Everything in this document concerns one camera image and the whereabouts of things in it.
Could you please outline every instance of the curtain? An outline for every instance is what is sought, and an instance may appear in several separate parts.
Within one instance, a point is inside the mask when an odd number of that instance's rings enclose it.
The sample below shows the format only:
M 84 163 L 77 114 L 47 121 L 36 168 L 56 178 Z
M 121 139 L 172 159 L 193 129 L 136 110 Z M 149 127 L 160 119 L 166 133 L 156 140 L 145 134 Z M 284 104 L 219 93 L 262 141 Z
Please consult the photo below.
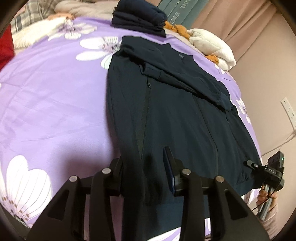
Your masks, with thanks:
M 276 7 L 267 0 L 209 0 L 192 28 L 206 29 L 224 40 L 238 61 L 275 13 Z

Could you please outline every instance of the wall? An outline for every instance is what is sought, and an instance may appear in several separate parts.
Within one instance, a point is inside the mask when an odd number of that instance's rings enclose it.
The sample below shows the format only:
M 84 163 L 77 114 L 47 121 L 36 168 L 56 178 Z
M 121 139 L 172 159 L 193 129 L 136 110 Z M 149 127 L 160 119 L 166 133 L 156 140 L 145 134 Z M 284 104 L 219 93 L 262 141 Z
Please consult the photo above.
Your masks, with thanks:
M 287 97 L 296 111 L 296 37 L 281 14 L 272 18 L 230 73 L 241 89 L 261 152 L 282 144 L 293 128 L 280 101 Z M 281 151 L 285 154 L 285 186 L 279 191 L 279 228 L 296 206 L 296 138 Z

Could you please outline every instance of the plaid blanket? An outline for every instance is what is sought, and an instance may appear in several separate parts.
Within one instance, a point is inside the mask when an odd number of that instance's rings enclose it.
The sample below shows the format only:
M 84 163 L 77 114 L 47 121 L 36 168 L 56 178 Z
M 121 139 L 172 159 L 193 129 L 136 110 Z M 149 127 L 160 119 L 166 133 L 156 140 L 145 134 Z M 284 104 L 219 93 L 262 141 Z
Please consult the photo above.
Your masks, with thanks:
M 55 6 L 63 0 L 29 0 L 25 11 L 16 15 L 11 21 L 11 33 L 15 34 L 24 27 L 55 14 Z

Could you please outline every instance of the wall socket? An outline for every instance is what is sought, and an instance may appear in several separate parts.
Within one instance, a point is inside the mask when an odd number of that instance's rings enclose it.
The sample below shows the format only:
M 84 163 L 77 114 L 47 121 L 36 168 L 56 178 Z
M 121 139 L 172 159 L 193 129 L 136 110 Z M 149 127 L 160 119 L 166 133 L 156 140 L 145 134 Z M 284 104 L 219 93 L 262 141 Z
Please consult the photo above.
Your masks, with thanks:
M 281 101 L 281 104 L 283 105 L 290 121 L 291 121 L 291 124 L 293 126 L 293 129 L 296 130 L 296 115 L 295 115 L 295 112 L 293 111 L 293 108 L 292 106 L 290 105 L 287 97 L 285 97 L 282 101 Z

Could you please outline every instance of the bed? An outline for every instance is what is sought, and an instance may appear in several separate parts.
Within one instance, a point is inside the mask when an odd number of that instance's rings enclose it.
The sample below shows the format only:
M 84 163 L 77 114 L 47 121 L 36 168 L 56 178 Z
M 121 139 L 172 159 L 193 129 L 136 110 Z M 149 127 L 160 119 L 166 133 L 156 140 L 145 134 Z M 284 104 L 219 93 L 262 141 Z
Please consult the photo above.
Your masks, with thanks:
M 0 72 L 0 203 L 25 226 L 34 224 L 70 176 L 91 176 L 120 156 L 108 123 L 106 76 L 124 35 L 169 43 L 193 55 L 226 86 L 261 156 L 235 80 L 174 35 L 164 39 L 113 28 L 109 20 L 98 18 L 68 20 L 62 29 L 19 53 Z M 252 190 L 242 198 L 249 204 L 257 195 L 258 190 Z M 122 199 L 112 199 L 112 206 L 120 240 Z M 180 228 L 151 241 L 178 240 L 179 234 Z

